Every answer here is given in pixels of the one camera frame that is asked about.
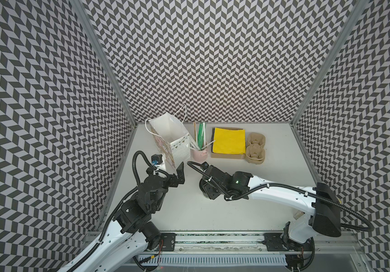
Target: black and white geometric pattern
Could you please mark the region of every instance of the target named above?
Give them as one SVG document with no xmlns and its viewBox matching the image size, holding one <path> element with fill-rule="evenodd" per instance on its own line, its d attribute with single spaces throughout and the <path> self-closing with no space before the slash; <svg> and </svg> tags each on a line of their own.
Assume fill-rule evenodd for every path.
<svg viewBox="0 0 390 272">
<path fill-rule="evenodd" d="M 83 3 L 137 122 L 264 122 L 291 120 L 355 1 Z"/>
<path fill-rule="evenodd" d="M 375 224 L 358 238 L 390 271 L 390 0 L 368 4 L 298 130 L 322 180 Z"/>
<path fill-rule="evenodd" d="M 0 0 L 0 271 L 78 253 L 130 132 L 67 0 Z"/>
</svg>

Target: patterned wall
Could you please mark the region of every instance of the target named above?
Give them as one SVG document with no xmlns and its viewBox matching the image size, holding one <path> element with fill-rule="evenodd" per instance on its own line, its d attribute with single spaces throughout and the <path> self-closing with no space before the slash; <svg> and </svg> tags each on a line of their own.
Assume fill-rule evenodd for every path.
<svg viewBox="0 0 390 272">
<path fill-rule="evenodd" d="M 263 122 L 291 120 L 355 0 L 83 2 L 137 122 Z"/>
<path fill-rule="evenodd" d="M 390 0 L 368 4 L 298 130 L 322 179 L 373 220 L 358 237 L 390 271 Z"/>
<path fill-rule="evenodd" d="M 74 257 L 129 137 L 76 20 L 67 0 L 0 0 L 0 271 Z"/>
</svg>

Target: small brown object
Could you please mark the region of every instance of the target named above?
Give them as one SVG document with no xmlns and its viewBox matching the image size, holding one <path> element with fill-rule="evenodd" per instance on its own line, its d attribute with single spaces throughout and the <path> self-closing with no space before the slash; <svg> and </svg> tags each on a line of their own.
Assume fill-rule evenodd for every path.
<svg viewBox="0 0 390 272">
<path fill-rule="evenodd" d="M 251 132 L 248 135 L 248 139 L 246 140 L 246 146 L 250 146 L 251 144 L 258 144 L 262 148 L 265 147 L 266 138 L 263 134 Z"/>
<path fill-rule="evenodd" d="M 259 144 L 250 144 L 246 148 L 245 160 L 249 163 L 260 165 L 265 161 L 265 150 Z"/>
</svg>

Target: white paper bag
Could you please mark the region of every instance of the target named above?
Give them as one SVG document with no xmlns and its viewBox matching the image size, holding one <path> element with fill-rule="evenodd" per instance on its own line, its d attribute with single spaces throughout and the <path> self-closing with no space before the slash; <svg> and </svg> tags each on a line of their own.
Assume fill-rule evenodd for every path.
<svg viewBox="0 0 390 272">
<path fill-rule="evenodd" d="M 149 120 L 149 123 L 157 147 L 175 171 L 182 161 L 189 160 L 191 156 L 191 135 L 183 123 L 168 112 Z"/>
</svg>

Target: white tabletop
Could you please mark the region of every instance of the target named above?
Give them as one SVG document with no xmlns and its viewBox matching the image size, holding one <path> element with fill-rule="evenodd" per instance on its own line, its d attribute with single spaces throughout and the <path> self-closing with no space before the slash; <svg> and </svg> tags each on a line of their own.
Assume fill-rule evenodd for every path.
<svg viewBox="0 0 390 272">
<path fill-rule="evenodd" d="M 193 134 L 193 125 L 186 126 Z M 255 165 L 246 160 L 211 158 L 209 154 L 209 164 L 230 175 L 244 171 L 273 182 L 315 185 L 289 124 L 207 124 L 208 139 L 212 127 L 243 128 L 247 135 L 250 132 L 262 133 L 266 137 L 266 159 L 263 164 Z M 158 153 L 152 135 L 143 125 L 136 130 L 110 211 L 136 186 L 131 164 L 133 154 L 138 150 L 142 150 L 148 158 Z M 147 174 L 145 162 L 140 156 L 137 168 L 142 182 Z M 201 175 L 186 164 L 184 170 L 185 184 L 169 188 L 161 210 L 152 215 L 152 221 L 161 231 L 282 230 L 286 222 L 294 220 L 296 210 L 273 202 L 246 199 L 226 202 L 223 196 L 207 199 L 198 186 Z"/>
</svg>

